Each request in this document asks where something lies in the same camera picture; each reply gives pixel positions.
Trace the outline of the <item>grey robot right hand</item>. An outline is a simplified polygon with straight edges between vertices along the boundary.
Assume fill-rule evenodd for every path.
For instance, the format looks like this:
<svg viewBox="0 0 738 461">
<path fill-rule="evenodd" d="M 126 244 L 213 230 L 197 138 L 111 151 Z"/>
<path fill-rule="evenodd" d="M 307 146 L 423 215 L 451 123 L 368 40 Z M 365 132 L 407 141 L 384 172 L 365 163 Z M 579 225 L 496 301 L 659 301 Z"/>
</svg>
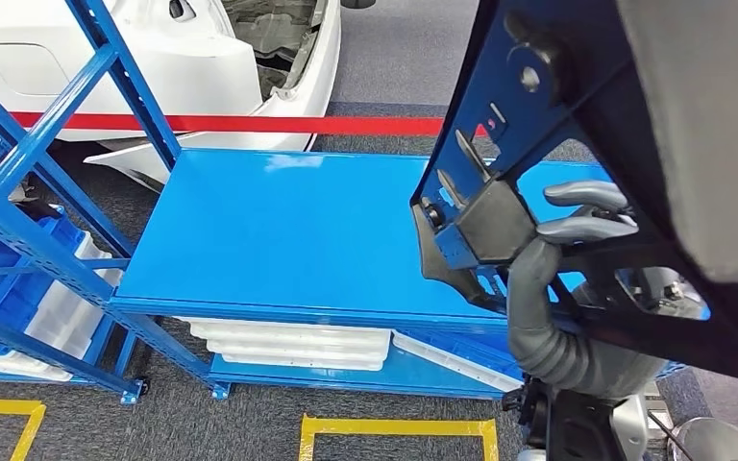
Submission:
<svg viewBox="0 0 738 461">
<path fill-rule="evenodd" d="M 573 215 L 541 223 L 509 267 L 507 342 L 519 367 L 558 390 L 622 400 L 683 364 L 573 334 L 553 321 L 548 286 L 565 244 L 589 243 L 637 232 L 628 201 L 612 182 L 564 182 L 545 187 L 556 206 L 578 206 Z"/>
</svg>

